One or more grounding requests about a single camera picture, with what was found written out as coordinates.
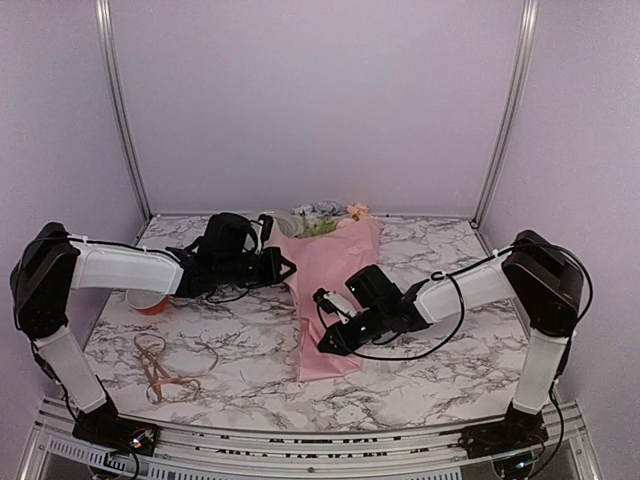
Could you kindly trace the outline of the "pink wrapping paper sheet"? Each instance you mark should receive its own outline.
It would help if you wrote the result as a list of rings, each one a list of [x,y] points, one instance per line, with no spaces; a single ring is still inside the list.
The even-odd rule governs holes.
[[[296,265],[296,272],[285,283],[300,321],[297,379],[301,382],[324,380],[360,371],[360,358],[318,350],[317,344],[325,329],[318,319],[313,294],[322,288],[355,301],[345,282],[361,268],[378,262],[379,221],[367,217],[351,221],[327,235],[304,239],[289,238],[276,230],[270,244]]]

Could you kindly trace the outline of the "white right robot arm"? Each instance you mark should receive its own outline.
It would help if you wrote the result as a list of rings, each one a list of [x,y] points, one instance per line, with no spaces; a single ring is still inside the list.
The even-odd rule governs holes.
[[[367,265],[345,283],[352,295],[318,289],[318,317],[335,314],[317,344],[325,354],[347,356],[387,333],[430,328],[450,317],[463,320],[470,309],[517,300],[530,322],[523,370],[510,408],[495,438],[515,448],[534,431],[534,419],[563,372],[577,325],[591,307],[594,285],[580,259],[533,230],[520,232],[501,250],[453,272],[435,272],[401,291],[381,268]]]

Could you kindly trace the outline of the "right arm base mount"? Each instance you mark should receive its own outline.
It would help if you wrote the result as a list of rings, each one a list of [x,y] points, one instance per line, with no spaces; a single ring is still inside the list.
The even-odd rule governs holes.
[[[508,453],[549,439],[541,412],[525,413],[510,403],[502,420],[465,427],[457,445],[469,459]]]

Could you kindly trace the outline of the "blue fake flower stem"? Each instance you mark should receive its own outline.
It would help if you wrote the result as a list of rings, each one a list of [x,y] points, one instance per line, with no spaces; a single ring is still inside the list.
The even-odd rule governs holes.
[[[335,231],[338,221],[347,214],[347,208],[339,202],[323,200],[295,207],[291,213],[301,226],[300,232],[294,237],[303,239]]]

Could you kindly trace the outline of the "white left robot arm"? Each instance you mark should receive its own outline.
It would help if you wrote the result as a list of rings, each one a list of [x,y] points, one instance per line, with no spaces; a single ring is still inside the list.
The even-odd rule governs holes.
[[[144,291],[196,298],[220,286],[252,290],[284,282],[297,267],[269,243],[272,216],[250,220],[235,213],[210,217],[186,247],[131,246],[74,236],[58,222],[46,224],[10,275],[14,323],[106,445],[125,438],[126,423],[106,406],[108,394],[89,367],[69,328],[69,294],[79,289]]]

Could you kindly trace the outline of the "beige raffia ribbon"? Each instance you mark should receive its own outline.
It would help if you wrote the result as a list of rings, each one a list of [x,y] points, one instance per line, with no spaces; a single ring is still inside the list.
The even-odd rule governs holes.
[[[156,333],[139,333],[134,337],[133,343],[148,383],[145,397],[151,405],[196,400],[203,390],[201,379],[215,369],[220,359],[218,353],[204,343],[204,353],[212,356],[212,362],[198,372],[178,373],[166,368],[162,363],[168,352],[164,337]]]

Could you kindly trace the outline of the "large pink fake rose stem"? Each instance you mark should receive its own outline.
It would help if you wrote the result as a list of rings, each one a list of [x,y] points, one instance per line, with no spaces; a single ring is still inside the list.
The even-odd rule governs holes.
[[[348,216],[354,221],[360,221],[370,216],[369,207],[360,203],[348,205],[346,211]]]

